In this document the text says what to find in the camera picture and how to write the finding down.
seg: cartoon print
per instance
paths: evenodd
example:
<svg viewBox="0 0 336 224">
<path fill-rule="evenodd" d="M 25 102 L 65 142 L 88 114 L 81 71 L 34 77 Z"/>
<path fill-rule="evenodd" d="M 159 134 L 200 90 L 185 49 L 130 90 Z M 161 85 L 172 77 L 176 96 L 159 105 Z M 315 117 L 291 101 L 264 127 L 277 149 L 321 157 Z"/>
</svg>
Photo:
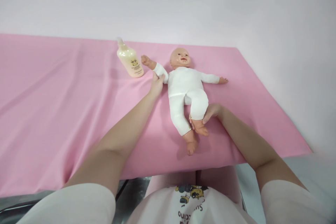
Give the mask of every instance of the cartoon print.
<svg viewBox="0 0 336 224">
<path fill-rule="evenodd" d="M 204 191 L 208 190 L 208 187 L 201 187 L 197 185 L 181 185 L 175 188 L 175 191 L 180 193 L 186 192 L 185 196 L 181 196 L 180 203 L 188 204 L 190 196 L 192 198 L 200 199 L 204 197 Z"/>
<path fill-rule="evenodd" d="M 138 61 L 137 61 L 136 59 L 134 59 L 134 60 L 131 60 L 131 63 L 132 63 L 132 65 L 133 65 L 133 66 L 136 66 L 136 65 L 138 65 Z"/>
</svg>

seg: left hand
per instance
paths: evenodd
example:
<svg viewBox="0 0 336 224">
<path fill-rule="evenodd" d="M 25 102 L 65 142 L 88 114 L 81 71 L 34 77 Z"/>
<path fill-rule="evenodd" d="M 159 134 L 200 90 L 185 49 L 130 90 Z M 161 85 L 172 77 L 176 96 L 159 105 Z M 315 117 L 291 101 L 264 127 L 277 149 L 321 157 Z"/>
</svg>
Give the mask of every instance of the left hand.
<svg viewBox="0 0 336 224">
<path fill-rule="evenodd" d="M 152 86 L 150 87 L 149 95 L 153 95 L 155 98 L 159 97 L 163 87 L 163 81 L 165 75 L 161 75 L 159 78 L 155 72 L 153 72 Z"/>
<path fill-rule="evenodd" d="M 220 77 L 218 84 L 225 84 L 225 83 L 228 83 L 228 82 L 229 82 L 228 79 Z"/>
</svg>

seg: white onesie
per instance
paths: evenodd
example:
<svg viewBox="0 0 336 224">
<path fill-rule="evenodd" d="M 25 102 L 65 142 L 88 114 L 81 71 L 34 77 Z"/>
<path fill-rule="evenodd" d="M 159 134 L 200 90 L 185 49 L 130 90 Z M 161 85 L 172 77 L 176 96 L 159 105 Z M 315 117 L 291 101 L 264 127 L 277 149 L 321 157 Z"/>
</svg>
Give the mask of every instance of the white onesie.
<svg viewBox="0 0 336 224">
<path fill-rule="evenodd" d="M 209 105 L 202 82 L 218 84 L 219 77 L 182 66 L 168 74 L 159 63 L 156 64 L 154 72 L 159 77 L 165 75 L 163 83 L 168 84 L 171 120 L 183 136 L 191 130 L 184 116 L 184 105 L 191 105 L 190 115 L 193 120 L 202 120 Z"/>
</svg>

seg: doll foot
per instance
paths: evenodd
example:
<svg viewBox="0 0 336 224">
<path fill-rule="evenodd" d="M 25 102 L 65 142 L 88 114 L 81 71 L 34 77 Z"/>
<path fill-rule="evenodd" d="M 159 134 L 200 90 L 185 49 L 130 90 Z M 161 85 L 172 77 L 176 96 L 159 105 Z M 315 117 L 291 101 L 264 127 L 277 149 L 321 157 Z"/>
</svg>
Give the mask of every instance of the doll foot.
<svg viewBox="0 0 336 224">
<path fill-rule="evenodd" d="M 195 132 L 199 135 L 209 136 L 209 131 L 203 124 L 203 120 L 193 120 L 193 125 L 195 126 Z"/>
<path fill-rule="evenodd" d="M 192 156 L 198 147 L 198 142 L 187 143 L 187 155 Z"/>
<path fill-rule="evenodd" d="M 198 142 L 195 137 L 193 130 L 190 130 L 187 134 L 183 136 L 183 139 L 187 142 L 187 154 L 192 156 L 198 147 Z"/>
</svg>

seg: doll leg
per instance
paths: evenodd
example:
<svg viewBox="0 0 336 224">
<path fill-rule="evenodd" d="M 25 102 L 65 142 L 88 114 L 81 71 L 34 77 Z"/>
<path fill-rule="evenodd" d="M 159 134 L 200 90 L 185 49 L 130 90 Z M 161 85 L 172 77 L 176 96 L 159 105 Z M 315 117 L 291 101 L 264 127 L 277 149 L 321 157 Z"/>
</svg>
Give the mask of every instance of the doll leg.
<svg viewBox="0 0 336 224">
<path fill-rule="evenodd" d="M 209 132 L 202 120 L 209 106 L 207 94 L 203 89 L 190 90 L 187 96 L 191 99 L 190 115 L 197 134 L 208 136 Z"/>
<path fill-rule="evenodd" d="M 184 116 L 184 95 L 169 98 L 170 117 L 179 134 L 187 143 L 187 154 L 193 155 L 198 147 L 194 131 Z"/>
</svg>

